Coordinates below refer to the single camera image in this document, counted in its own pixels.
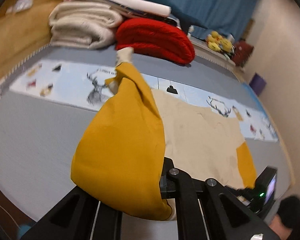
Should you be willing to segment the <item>person's right hand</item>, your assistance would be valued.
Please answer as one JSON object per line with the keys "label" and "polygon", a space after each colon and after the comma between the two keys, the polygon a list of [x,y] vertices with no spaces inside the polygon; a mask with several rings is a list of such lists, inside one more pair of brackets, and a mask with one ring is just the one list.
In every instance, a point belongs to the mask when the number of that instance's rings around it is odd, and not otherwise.
{"label": "person's right hand", "polygon": [[275,215],[273,217],[269,227],[279,236],[281,240],[287,240],[293,231],[293,229],[288,228],[283,224],[279,215]]}

